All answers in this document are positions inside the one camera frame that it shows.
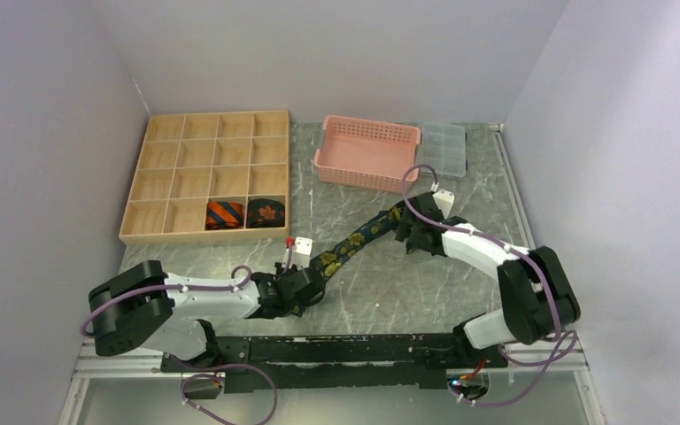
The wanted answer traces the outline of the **orange navy striped tie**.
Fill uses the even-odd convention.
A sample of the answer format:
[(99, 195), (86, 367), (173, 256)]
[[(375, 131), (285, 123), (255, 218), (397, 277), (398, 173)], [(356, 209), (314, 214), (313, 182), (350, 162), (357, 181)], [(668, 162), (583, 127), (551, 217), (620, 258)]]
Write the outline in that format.
[(241, 228), (244, 223), (243, 204), (230, 201), (210, 201), (205, 216), (206, 230)]

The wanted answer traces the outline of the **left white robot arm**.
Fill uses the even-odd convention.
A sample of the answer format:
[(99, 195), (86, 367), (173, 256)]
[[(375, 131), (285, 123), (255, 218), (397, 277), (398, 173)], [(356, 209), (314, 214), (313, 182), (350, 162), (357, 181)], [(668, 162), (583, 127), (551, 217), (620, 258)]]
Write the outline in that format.
[(319, 303), (327, 278), (310, 267), (277, 268), (244, 277), (191, 278), (167, 273), (145, 260), (98, 285), (88, 294), (90, 314), (80, 328), (96, 353), (112, 357), (137, 348), (167, 353), (198, 372), (221, 361), (211, 317), (265, 319), (300, 316)]

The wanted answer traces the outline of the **blue yellow floral tie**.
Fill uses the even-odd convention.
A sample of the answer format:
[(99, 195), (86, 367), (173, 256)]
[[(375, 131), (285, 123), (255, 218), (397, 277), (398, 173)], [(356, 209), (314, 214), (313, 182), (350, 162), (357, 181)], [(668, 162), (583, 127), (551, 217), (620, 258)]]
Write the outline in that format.
[(309, 268), (328, 280), (361, 249), (396, 230), (404, 210), (405, 203), (399, 201), (387, 210), (380, 211), (334, 247), (311, 258)]

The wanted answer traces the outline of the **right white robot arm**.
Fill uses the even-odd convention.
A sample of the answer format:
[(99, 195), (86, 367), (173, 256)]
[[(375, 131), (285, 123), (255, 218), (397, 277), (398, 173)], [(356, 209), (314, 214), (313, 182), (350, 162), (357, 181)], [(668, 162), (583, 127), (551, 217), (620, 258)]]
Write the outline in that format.
[(463, 335), (452, 355), (463, 367), (483, 360), (487, 348), (533, 344), (578, 321), (581, 307), (557, 253), (507, 243), (460, 217), (445, 217), (449, 192), (427, 192), (407, 199), (396, 239), (412, 250), (462, 261), (498, 284), (500, 307), (456, 327)]

